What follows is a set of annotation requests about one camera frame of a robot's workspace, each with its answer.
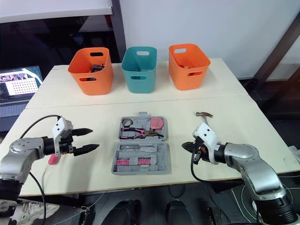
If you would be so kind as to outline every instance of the hammer head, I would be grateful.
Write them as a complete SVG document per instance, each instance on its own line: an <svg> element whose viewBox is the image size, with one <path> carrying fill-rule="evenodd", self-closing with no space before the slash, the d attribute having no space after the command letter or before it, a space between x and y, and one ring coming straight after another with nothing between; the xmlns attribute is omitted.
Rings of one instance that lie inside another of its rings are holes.
<svg viewBox="0 0 300 225"><path fill-rule="evenodd" d="M210 113L208 112L196 112L196 116L202 116L202 117L213 117L213 115L211 115Z"/></svg>

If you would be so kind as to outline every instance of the silver robotic arm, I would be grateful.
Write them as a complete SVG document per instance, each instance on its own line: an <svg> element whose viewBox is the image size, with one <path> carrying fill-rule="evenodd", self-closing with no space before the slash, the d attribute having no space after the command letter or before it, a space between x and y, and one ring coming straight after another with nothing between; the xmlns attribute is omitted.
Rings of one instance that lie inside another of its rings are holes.
<svg viewBox="0 0 300 225"><path fill-rule="evenodd" d="M73 136L86 135L91 129L73 129L71 121L61 117L52 129L53 138L21 138L9 146L8 154L0 163L0 223L14 214L17 198L34 161L45 155L73 153L74 156L93 151L99 145L72 146Z"/></svg>
<svg viewBox="0 0 300 225"><path fill-rule="evenodd" d="M299 216L273 168L262 160L258 150L247 144L221 144L206 123L194 131L194 142L182 147L195 154L194 164L202 159L212 164L226 163L241 173L246 188L257 205L264 225L300 225Z"/></svg>

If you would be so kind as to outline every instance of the table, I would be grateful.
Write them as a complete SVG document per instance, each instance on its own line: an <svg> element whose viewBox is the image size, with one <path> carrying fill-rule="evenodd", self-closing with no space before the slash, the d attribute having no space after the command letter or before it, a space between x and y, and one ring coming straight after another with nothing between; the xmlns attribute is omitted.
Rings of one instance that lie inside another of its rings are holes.
<svg viewBox="0 0 300 225"><path fill-rule="evenodd" d="M115 146L119 142L117 133L120 119L123 116L136 116L139 111L147 111L151 116L164 116L167 119L169 137L166 142L170 146L172 164L170 174L118 176L111 173ZM74 146L98 143L100 147L78 157L64 155L58 165L48 165L49 156L34 162L32 172L47 195L196 182L190 172L191 154L181 144L193 140L192 132L202 122L201 118L195 116L197 111L207 111L214 115L209 124L219 135L221 142L254 145L261 157L278 173L300 169L288 147L248 95L28 108L0 145L0 158L6 155L10 143L36 119L48 114L60 114L71 120L74 128L94 130L86 136L75 137ZM29 131L27 137L52 136L54 124L54 118L46 119ZM201 161L194 169L196 175L205 180L240 177L236 170L224 164L212 165ZM26 180L21 195L40 195L36 183L30 177Z"/></svg>
<svg viewBox="0 0 300 225"><path fill-rule="evenodd" d="M111 3L106 0L2 1L0 7L0 23L70 16L111 14Z"/></svg>
<svg viewBox="0 0 300 225"><path fill-rule="evenodd" d="M168 62L157 63L156 86L151 94L131 93L120 68L113 64L112 90L106 95L85 95L68 72L68 66L54 66L43 85L38 89L26 108L59 107L74 105L100 105L134 102L154 102L177 99L212 98L248 95L222 59L210 59L201 88L177 90L168 72Z"/></svg>

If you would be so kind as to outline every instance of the gray tool case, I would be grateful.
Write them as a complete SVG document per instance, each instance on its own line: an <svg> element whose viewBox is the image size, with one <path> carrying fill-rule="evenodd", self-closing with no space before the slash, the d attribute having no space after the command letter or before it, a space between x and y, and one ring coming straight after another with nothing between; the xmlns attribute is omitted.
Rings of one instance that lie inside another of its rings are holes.
<svg viewBox="0 0 300 225"><path fill-rule="evenodd" d="M120 139L121 136L135 136L135 131L122 131L124 119L131 119L130 128L143 128L150 130L151 118L162 118L164 125L161 130L155 130L159 136L147 136L144 139ZM121 141L117 144L112 162L112 173L115 175L135 174L164 174L170 172L169 146L164 140L168 135L167 121L164 117L147 115L147 112L140 112L137 117L122 117L118 138Z"/></svg>

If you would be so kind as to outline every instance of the teal basket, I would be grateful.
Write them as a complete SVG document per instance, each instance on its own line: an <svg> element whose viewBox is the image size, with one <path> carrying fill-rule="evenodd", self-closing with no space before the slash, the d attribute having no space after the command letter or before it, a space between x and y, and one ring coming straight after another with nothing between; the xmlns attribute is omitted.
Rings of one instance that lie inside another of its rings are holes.
<svg viewBox="0 0 300 225"><path fill-rule="evenodd" d="M156 62L156 48L131 47L126 50L122 70L132 93L151 93L154 90Z"/></svg>

